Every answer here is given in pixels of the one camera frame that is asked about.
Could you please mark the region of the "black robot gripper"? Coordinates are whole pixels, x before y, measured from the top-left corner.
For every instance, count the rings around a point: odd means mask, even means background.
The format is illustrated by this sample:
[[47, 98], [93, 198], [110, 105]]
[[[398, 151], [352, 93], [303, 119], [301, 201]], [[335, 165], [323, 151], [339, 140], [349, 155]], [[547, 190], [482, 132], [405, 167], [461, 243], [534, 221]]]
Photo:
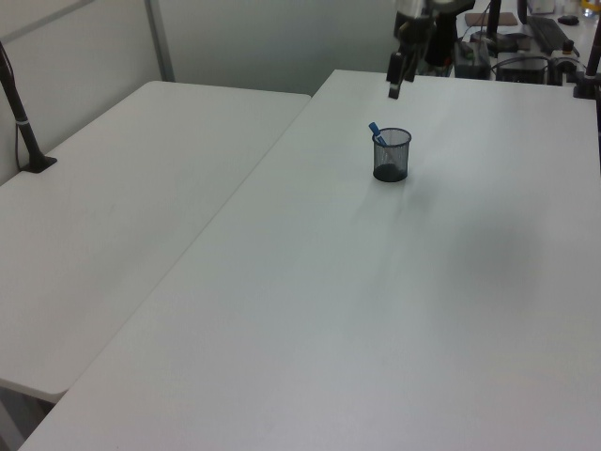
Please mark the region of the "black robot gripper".
[[399, 42], [399, 47], [398, 52], [391, 54], [386, 81], [389, 83], [388, 97], [397, 100], [403, 79], [410, 83], [414, 81], [418, 53], [427, 47], [430, 40], [431, 18], [427, 16], [414, 18], [397, 12], [394, 35]]

